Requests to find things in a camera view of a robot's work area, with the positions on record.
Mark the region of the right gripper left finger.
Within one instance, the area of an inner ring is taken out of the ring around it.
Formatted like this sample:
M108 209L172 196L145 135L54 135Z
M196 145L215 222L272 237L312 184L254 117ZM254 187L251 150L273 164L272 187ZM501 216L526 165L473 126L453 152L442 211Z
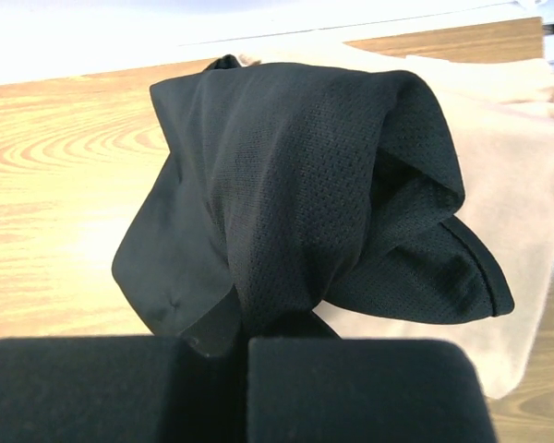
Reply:
M234 357L153 336L0 340L0 442L237 442Z

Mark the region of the black t shirt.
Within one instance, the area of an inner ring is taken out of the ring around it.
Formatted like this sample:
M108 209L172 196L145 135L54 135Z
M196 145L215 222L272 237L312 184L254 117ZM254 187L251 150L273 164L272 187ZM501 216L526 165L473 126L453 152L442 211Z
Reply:
M225 57L150 95L169 153L112 274L152 332L180 333L228 294L251 335L324 301L439 325L513 311L457 217L456 150L417 75Z

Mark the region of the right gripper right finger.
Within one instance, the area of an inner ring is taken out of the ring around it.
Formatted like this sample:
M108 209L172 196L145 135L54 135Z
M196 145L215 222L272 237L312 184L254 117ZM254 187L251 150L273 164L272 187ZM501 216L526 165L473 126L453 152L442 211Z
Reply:
M317 317L247 351L249 442L494 442L473 364L429 339L342 339Z

